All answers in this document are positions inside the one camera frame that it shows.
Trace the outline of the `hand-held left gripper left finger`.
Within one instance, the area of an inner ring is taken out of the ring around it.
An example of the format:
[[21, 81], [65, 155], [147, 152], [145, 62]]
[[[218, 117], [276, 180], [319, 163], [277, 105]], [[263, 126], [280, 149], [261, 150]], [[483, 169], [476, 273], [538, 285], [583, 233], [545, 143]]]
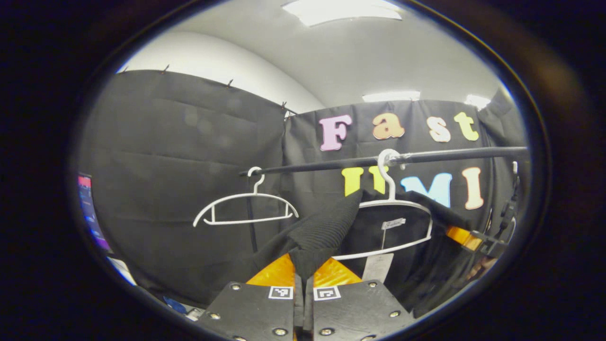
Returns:
[[196, 324], [227, 341], [299, 341], [303, 285], [290, 255], [246, 282], [227, 283]]

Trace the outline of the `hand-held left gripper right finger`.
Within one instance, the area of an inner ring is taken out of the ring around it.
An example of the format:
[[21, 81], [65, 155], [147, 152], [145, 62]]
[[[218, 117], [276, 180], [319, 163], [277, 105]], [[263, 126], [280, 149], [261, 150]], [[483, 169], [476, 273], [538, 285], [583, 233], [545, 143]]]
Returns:
[[392, 256], [372, 256], [358, 277], [336, 259], [309, 279], [304, 334], [310, 341], [379, 341], [415, 322], [384, 281]]

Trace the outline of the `black knit garment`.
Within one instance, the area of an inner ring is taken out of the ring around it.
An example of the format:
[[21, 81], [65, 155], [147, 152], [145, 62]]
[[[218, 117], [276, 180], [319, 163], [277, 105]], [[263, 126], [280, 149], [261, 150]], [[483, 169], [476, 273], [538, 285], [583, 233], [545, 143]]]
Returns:
[[410, 247], [392, 253], [384, 285], [400, 304], [420, 317], [474, 284], [480, 255], [447, 236], [450, 227], [472, 223], [451, 208], [418, 192], [397, 194], [415, 206], [360, 208], [381, 199], [376, 191], [358, 190], [302, 218], [271, 238], [251, 258], [251, 278], [271, 262], [289, 254], [297, 274], [309, 276], [329, 257]]

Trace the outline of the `white plastic hanger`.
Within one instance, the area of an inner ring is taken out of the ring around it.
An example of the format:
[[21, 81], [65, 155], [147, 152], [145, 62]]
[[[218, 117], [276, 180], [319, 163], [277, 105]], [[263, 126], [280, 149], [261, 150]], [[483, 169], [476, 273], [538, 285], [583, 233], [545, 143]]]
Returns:
[[[225, 196], [225, 197], [221, 197], [219, 199], [215, 199], [214, 201], [212, 201], [211, 203], [206, 205], [203, 209], [201, 209], [201, 211], [199, 211], [197, 213], [193, 222], [191, 223], [191, 226], [196, 227], [199, 224], [199, 222], [204, 222], [205, 224], [207, 224], [209, 226], [226, 226], [226, 225], [231, 225], [231, 224], [273, 222], [273, 221], [284, 220], [284, 219], [288, 219], [288, 218], [292, 218], [292, 217], [299, 218], [300, 217], [299, 212], [294, 207], [294, 205], [292, 205], [292, 203], [290, 203], [290, 201], [288, 201], [282, 197], [279, 197], [279, 196], [274, 196], [271, 194], [259, 192], [259, 186], [262, 183], [264, 183], [264, 180], [266, 177], [265, 174], [262, 172], [262, 170], [263, 170], [262, 168], [255, 166], [253, 168], [250, 168], [247, 171], [247, 173], [246, 173], [247, 177], [251, 177], [254, 173], [256, 175], [260, 175], [260, 180], [256, 181], [256, 183], [253, 185], [253, 190], [251, 192], [234, 194], [231, 196]], [[284, 205], [285, 205], [284, 215], [271, 216], [268, 218], [232, 220], [232, 221], [224, 221], [224, 222], [219, 222], [216, 220], [216, 210], [215, 209], [216, 209], [217, 205], [219, 205], [221, 203], [225, 203], [232, 199], [251, 198], [251, 197], [263, 197], [263, 198], [269, 198], [269, 199], [276, 199], [277, 201], [284, 203]]]
[[420, 210], [426, 212], [430, 218], [430, 221], [429, 221], [428, 227], [427, 227], [426, 236], [424, 238], [418, 239], [414, 242], [408, 242], [408, 243], [401, 244], [401, 245], [394, 246], [394, 247], [387, 248], [387, 249], [381, 248], [381, 250], [368, 251], [368, 252], [362, 252], [362, 253], [357, 253], [357, 254], [333, 255], [332, 259], [341, 261], [341, 260], [359, 259], [359, 258], [370, 257], [370, 256], [375, 256], [375, 255], [388, 254], [388, 253], [392, 253], [395, 251], [403, 250], [405, 248], [409, 248], [411, 246], [415, 246], [417, 244], [421, 244], [422, 242], [426, 242], [431, 239], [433, 219], [432, 219], [431, 211], [429, 210], [429, 208], [424, 207], [423, 205], [420, 205], [415, 202], [400, 200], [400, 199], [395, 198], [395, 182], [392, 179], [392, 177], [390, 177], [390, 175], [388, 175], [387, 171], [385, 171], [384, 167], [387, 165], [388, 161], [396, 161], [396, 157], [398, 157], [399, 155], [400, 154], [398, 154], [397, 151], [394, 149], [385, 149], [385, 150], [381, 151], [381, 153], [378, 155], [377, 166], [378, 166], [381, 177], [383, 177], [385, 182], [388, 184], [388, 191], [389, 191], [388, 198], [387, 199], [377, 199], [377, 200], [368, 201], [368, 202], [362, 202], [359, 205], [359, 209], [362, 210], [362, 209], [366, 209], [366, 208], [370, 208], [370, 207], [379, 207], [379, 206], [409, 206], [409, 207], [413, 207], [416, 209], [420, 209]]

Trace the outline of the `black metal clothes rack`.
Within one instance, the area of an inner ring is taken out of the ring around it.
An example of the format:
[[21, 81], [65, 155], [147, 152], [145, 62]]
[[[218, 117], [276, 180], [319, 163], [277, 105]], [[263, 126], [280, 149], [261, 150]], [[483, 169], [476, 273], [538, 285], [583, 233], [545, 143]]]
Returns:
[[[481, 147], [477, 149], [456, 149], [452, 151], [431, 151], [425, 153], [403, 153], [396, 157], [396, 161], [388, 161], [386, 166], [407, 165], [423, 162], [441, 162], [454, 160], [467, 160], [474, 158], [509, 157], [519, 153], [526, 153], [526, 147]], [[315, 162], [301, 165], [280, 166], [263, 169], [266, 173], [294, 173], [323, 171], [329, 169], [352, 168], [353, 166], [377, 165], [377, 157], [344, 158], [336, 161]], [[247, 172], [240, 172], [239, 176], [246, 176]]]

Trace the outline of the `white panel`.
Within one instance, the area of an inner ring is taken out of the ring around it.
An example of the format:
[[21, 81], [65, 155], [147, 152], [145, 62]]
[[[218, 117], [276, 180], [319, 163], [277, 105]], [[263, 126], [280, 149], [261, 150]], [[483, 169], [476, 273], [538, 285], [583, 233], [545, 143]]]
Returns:
[[137, 286], [138, 284], [134, 280], [128, 266], [121, 260], [115, 259], [112, 257], [107, 257], [108, 261], [112, 264], [112, 266], [119, 272], [119, 274], [126, 280], [130, 285]]

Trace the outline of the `long ceiling light panel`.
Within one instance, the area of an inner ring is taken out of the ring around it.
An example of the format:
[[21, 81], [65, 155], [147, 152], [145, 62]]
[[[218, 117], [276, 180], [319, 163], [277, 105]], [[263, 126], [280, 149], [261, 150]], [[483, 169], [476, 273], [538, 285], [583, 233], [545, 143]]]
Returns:
[[362, 99], [365, 103], [386, 101], [418, 101], [420, 99], [420, 95], [421, 92], [417, 90], [385, 91], [362, 95]]

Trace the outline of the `black backdrop cloth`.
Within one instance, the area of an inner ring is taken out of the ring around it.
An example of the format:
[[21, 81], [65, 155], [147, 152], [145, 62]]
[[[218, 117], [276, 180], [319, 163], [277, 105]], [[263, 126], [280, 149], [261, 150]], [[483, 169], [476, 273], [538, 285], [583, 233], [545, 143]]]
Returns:
[[[517, 108], [502, 91], [483, 110], [444, 100], [386, 101], [287, 117], [253, 93], [181, 73], [134, 71], [109, 79], [92, 104], [79, 171], [92, 177], [100, 228], [136, 283], [155, 296], [205, 308], [230, 281], [248, 281], [251, 258], [302, 218], [358, 190], [388, 198], [377, 165], [266, 173], [260, 193], [282, 197], [300, 217], [209, 226], [195, 216], [225, 196], [251, 192], [262, 169], [377, 157], [385, 149], [425, 153], [527, 147]], [[385, 166], [395, 196], [418, 192], [482, 232], [521, 179], [518, 214], [532, 185], [528, 153]], [[284, 203], [251, 197], [216, 207], [219, 222], [284, 215]]]

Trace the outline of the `computer monitor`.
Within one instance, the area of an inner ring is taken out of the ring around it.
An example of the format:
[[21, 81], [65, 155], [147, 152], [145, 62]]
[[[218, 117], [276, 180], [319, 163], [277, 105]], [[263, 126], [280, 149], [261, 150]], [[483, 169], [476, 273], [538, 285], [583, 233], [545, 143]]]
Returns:
[[113, 250], [110, 248], [110, 245], [106, 240], [97, 219], [97, 213], [95, 211], [92, 195], [92, 177], [85, 173], [78, 173], [77, 180], [80, 206], [85, 222], [88, 226], [89, 233], [91, 233], [91, 236], [102, 250], [108, 254], [113, 254]]

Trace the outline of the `large ceiling light panel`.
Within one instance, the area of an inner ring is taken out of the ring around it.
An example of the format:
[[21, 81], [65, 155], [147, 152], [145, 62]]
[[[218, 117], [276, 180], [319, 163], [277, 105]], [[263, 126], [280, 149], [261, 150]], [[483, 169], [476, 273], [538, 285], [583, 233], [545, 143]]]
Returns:
[[282, 9], [307, 27], [357, 18], [402, 20], [402, 9], [386, 0], [292, 0]]

